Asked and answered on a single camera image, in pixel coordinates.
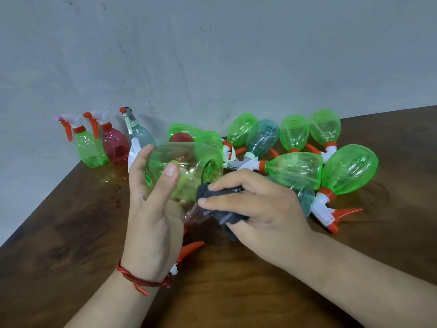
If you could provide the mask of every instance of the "hand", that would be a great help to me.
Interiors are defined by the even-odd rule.
[[[143,148],[129,171],[131,196],[122,266],[136,277],[162,282],[182,247],[184,211],[169,200],[179,179],[174,163],[167,164],[148,195],[144,169],[152,150],[153,145]]]
[[[198,204],[208,210],[249,216],[247,222],[227,223],[227,226],[259,257],[285,270],[292,270],[290,265],[306,252],[314,236],[296,194],[290,188],[247,169],[229,173],[208,188],[220,191],[237,186],[243,186],[245,192],[201,198]]]

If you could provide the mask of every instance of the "wood grain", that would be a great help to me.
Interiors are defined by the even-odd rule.
[[[437,284],[437,107],[342,120],[339,146],[379,157],[362,189],[334,208],[365,211],[335,238]],[[284,149],[278,145],[281,153]],[[0,248],[0,327],[62,327],[114,269],[129,208],[126,166],[79,163]],[[312,218],[315,231],[325,230]],[[207,244],[179,265],[144,327],[359,327],[297,279],[231,242],[213,220],[186,242]]]

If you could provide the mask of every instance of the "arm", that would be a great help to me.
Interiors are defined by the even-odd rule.
[[[168,164],[149,194],[144,168],[153,145],[143,148],[129,171],[130,206],[121,266],[148,282],[160,283],[176,262],[183,238],[183,209],[169,200],[179,179]],[[144,296],[117,270],[66,325],[67,328],[140,327],[158,288]]]
[[[315,234],[287,271],[366,327],[435,327],[437,287]]]
[[[248,222],[227,224],[238,239],[335,303],[366,327],[435,327],[437,287],[313,232],[294,192],[248,170],[223,176],[211,191],[247,191],[199,199],[208,210]]]

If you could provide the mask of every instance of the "person's right arm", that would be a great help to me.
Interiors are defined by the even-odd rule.
[[[437,287],[313,232],[291,189],[248,170],[210,185],[246,191],[202,198],[205,209],[250,216],[228,224],[262,259],[281,267],[366,327],[435,327]]]

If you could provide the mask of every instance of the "gray wall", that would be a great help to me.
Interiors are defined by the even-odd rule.
[[[437,103],[437,0],[2,0],[0,243],[78,162],[53,116],[131,106],[221,135]]]

